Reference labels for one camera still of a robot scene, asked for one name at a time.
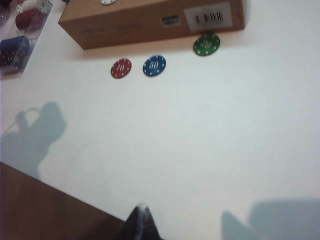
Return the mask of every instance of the number 50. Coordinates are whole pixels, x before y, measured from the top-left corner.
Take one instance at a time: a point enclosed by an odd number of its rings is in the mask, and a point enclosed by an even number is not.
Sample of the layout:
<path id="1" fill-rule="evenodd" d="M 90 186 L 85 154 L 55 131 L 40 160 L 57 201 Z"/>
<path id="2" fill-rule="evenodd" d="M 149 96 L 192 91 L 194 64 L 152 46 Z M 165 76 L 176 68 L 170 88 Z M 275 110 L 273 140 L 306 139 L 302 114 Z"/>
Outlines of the number 50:
<path id="1" fill-rule="evenodd" d="M 157 69 L 158 67 L 159 67 L 158 61 L 156 61 L 156 62 L 152 61 L 149 65 L 149 69 L 153 69 L 153 68 Z"/>

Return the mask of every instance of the wooden surface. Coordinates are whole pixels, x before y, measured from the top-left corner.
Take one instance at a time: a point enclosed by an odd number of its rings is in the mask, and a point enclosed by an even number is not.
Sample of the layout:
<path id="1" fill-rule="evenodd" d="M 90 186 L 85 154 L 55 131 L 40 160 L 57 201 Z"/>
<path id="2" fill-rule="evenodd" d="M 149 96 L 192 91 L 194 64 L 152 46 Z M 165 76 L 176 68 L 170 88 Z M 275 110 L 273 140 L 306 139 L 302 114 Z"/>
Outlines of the wooden surface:
<path id="1" fill-rule="evenodd" d="M 1 240 L 109 240 L 123 221 L 3 163 Z"/>

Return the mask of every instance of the brown cardboard box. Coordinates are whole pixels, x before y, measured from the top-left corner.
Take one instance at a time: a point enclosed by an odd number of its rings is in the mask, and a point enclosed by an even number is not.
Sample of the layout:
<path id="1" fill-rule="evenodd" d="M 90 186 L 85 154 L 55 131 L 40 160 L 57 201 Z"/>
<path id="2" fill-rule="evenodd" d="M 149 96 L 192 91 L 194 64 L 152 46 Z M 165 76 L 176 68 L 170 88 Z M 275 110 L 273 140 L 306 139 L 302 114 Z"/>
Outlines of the brown cardboard box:
<path id="1" fill-rule="evenodd" d="M 71 0 L 59 24 L 83 48 L 245 28 L 243 0 Z"/>

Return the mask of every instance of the white label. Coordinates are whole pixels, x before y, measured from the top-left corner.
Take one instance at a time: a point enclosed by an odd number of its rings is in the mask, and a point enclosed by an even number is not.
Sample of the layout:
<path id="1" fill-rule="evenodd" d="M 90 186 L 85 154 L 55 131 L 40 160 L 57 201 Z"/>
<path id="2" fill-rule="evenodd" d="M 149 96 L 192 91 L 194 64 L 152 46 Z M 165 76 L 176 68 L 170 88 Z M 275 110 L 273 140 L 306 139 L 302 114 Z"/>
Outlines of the white label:
<path id="1" fill-rule="evenodd" d="M 190 31 L 201 31 L 232 27 L 229 2 L 184 9 Z"/>

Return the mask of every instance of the red poker chip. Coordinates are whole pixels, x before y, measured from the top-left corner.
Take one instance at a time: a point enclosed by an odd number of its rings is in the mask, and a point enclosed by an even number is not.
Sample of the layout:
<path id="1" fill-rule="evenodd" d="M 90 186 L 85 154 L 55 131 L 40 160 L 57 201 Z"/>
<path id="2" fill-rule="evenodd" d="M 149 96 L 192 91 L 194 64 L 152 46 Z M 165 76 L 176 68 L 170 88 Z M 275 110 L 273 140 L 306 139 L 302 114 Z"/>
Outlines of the red poker chip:
<path id="1" fill-rule="evenodd" d="M 130 72 L 131 67 L 131 61 L 129 59 L 122 58 L 113 64 L 110 72 L 112 77 L 115 79 L 121 79 Z"/>

